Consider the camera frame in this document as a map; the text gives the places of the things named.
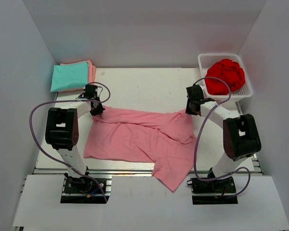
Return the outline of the pink t shirt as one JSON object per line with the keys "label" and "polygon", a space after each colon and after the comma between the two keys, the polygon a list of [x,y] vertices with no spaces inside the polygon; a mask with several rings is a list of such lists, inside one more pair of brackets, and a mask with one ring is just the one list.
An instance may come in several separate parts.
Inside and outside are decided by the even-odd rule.
{"label": "pink t shirt", "polygon": [[94,116],[84,158],[154,163],[152,176],[176,191],[193,168],[192,117],[184,110],[144,112],[106,107]]}

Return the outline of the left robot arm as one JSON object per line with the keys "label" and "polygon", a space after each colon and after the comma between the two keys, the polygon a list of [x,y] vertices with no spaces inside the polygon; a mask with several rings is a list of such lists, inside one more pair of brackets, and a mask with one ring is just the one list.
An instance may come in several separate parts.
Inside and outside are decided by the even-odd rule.
{"label": "left robot arm", "polygon": [[92,180],[88,175],[88,168],[84,164],[77,143],[79,141],[78,119],[90,113],[99,116],[105,109],[100,103],[98,86],[85,86],[80,98],[63,108],[52,107],[48,110],[45,140],[62,157],[68,165],[67,177],[76,180],[76,187],[81,192],[87,192],[92,187]]}

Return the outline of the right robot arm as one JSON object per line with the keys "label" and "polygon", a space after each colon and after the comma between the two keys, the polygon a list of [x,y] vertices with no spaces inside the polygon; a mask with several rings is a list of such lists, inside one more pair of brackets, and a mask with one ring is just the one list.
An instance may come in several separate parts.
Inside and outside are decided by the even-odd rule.
{"label": "right robot arm", "polygon": [[186,91],[185,113],[204,118],[197,139],[200,139],[207,120],[211,120],[223,129],[224,153],[217,164],[210,169],[212,176],[208,179],[199,178],[201,181],[208,181],[208,187],[212,191],[219,192],[225,187],[224,179],[229,178],[239,169],[238,166],[243,161],[261,150],[256,122],[251,114],[237,115],[215,100],[205,98],[199,85],[188,87]]}

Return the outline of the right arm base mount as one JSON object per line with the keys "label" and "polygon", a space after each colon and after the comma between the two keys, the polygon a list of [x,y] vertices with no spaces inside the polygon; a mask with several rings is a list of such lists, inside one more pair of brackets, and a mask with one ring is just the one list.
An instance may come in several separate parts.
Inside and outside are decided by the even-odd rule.
{"label": "right arm base mount", "polygon": [[200,181],[190,178],[186,182],[192,190],[193,205],[236,205],[238,204],[234,179]]}

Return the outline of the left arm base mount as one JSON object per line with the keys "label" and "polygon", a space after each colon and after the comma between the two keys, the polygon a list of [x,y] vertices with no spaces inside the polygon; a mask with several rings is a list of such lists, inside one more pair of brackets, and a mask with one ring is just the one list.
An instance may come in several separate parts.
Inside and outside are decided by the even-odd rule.
{"label": "left arm base mount", "polygon": [[101,188],[106,199],[110,197],[110,179],[97,178],[95,182],[84,177],[73,178],[67,173],[64,176],[61,204],[106,204]]}

